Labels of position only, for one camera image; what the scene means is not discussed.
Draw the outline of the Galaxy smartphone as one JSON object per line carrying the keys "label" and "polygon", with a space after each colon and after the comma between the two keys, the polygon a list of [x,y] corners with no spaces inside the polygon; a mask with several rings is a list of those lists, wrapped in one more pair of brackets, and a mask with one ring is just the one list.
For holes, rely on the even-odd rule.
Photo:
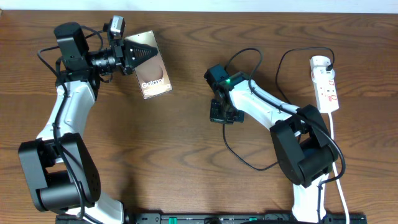
{"label": "Galaxy smartphone", "polygon": [[172,84],[167,74],[154,31],[150,30],[130,35],[126,37],[126,40],[155,47],[158,51],[155,57],[151,57],[148,61],[135,68],[143,98],[148,99],[172,91]]}

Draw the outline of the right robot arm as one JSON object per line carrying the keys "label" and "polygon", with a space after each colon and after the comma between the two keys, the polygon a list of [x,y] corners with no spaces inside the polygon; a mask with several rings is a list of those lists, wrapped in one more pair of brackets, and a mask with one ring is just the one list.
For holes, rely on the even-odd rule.
{"label": "right robot arm", "polygon": [[215,94],[210,120],[222,125],[241,123],[248,114],[268,129],[277,163],[294,185],[295,219],[322,222],[326,217],[324,186],[342,153],[319,110],[285,103],[262,90],[251,75],[229,75],[221,65],[209,68],[204,79]]}

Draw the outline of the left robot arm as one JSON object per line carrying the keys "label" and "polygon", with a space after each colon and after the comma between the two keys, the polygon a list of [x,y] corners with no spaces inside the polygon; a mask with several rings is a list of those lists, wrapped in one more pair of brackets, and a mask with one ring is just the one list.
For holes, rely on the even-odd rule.
{"label": "left robot arm", "polygon": [[119,70],[131,74],[158,54],[123,36],[125,21],[114,16],[103,26],[109,47],[92,51],[86,26],[67,22],[54,30],[61,55],[51,67],[57,99],[44,129],[18,150],[34,207],[66,223],[132,223],[124,204],[101,188],[100,175],[83,142],[90,109],[101,83]]}

